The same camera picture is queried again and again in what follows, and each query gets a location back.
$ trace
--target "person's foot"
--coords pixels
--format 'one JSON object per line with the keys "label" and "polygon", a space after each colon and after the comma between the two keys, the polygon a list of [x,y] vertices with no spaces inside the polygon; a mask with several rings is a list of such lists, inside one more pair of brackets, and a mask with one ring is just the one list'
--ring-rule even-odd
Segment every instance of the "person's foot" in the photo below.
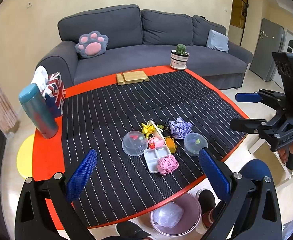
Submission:
{"label": "person's foot", "polygon": [[212,209],[215,208],[215,197],[208,189],[200,189],[195,196],[201,205],[202,211],[200,222],[195,229],[199,234],[203,235],[208,230],[208,227],[203,222],[203,215],[208,217],[209,214],[206,213],[209,213]]}
{"label": "person's foot", "polygon": [[209,210],[215,208],[215,197],[213,193],[208,189],[200,189],[195,197],[198,199],[201,205],[202,215]]}
{"label": "person's foot", "polygon": [[115,228],[118,234],[123,237],[144,239],[148,236],[151,236],[149,233],[143,231],[142,228],[131,221],[117,223]]}

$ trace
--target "person's hand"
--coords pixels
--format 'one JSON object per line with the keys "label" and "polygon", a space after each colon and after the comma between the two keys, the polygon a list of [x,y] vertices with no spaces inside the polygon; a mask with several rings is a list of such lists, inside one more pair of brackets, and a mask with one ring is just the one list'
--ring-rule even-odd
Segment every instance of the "person's hand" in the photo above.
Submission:
{"label": "person's hand", "polygon": [[[290,153],[293,153],[293,143],[291,143],[289,145],[289,150],[290,150]],[[280,155],[280,159],[283,163],[286,163],[288,161],[288,153],[286,152],[286,149],[285,148],[281,148],[278,150],[278,153]]]}

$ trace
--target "pink crumpled paper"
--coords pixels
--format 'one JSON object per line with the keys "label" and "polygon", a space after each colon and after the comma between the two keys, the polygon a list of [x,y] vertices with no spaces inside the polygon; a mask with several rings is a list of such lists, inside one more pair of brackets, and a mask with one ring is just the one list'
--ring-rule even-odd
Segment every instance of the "pink crumpled paper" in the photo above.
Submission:
{"label": "pink crumpled paper", "polygon": [[172,173],[179,167],[179,162],[175,159],[173,155],[168,155],[158,160],[156,167],[162,175]]}

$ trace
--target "teal thermos bottle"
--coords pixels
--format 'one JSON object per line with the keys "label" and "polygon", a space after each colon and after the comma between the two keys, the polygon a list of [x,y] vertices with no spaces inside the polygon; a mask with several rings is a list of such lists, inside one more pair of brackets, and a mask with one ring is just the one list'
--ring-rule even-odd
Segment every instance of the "teal thermos bottle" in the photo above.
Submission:
{"label": "teal thermos bottle", "polygon": [[25,87],[19,94],[19,100],[24,111],[45,139],[49,139],[57,133],[58,125],[36,84]]}

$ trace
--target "clear plastic container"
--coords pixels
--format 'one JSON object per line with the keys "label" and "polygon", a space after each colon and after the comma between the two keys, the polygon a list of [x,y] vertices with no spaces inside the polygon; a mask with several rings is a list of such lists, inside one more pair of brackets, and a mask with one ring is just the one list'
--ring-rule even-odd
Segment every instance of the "clear plastic container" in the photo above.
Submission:
{"label": "clear plastic container", "polygon": [[128,132],[122,141],[123,151],[130,156],[142,155],[147,147],[147,139],[144,134],[139,131]]}
{"label": "clear plastic container", "polygon": [[207,140],[200,134],[191,132],[184,138],[184,150],[190,156],[199,156],[202,148],[208,147]]}
{"label": "clear plastic container", "polygon": [[179,205],[181,209],[183,209],[182,217],[178,217],[178,223],[170,228],[160,226],[155,222],[156,210],[153,210],[150,213],[150,221],[152,227],[165,236],[170,237],[179,237],[184,236],[187,233],[190,233],[199,223],[201,218],[201,206],[197,198],[195,198],[190,193],[185,193],[182,196],[176,198],[174,203]]}

